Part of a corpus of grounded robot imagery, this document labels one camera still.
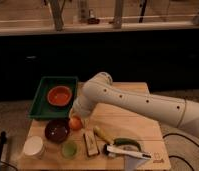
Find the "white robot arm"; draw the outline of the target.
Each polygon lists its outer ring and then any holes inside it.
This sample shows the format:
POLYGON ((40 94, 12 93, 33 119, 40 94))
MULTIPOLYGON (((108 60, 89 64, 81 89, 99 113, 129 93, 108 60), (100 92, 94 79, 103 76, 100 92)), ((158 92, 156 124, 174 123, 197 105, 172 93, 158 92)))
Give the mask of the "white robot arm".
POLYGON ((157 120, 199 138, 199 103, 168 96, 115 88, 107 72, 86 81, 73 102, 73 111, 89 117, 98 103, 114 105, 157 120))

